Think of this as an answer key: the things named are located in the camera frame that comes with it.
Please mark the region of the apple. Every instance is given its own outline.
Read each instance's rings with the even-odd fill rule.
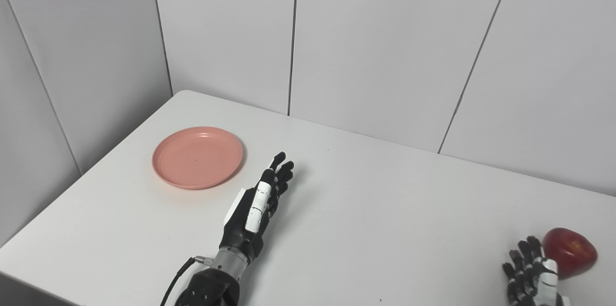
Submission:
[[[543,251],[547,258],[556,260],[561,280],[590,269],[598,258],[597,250],[587,238],[564,228],[554,228],[545,234]]]

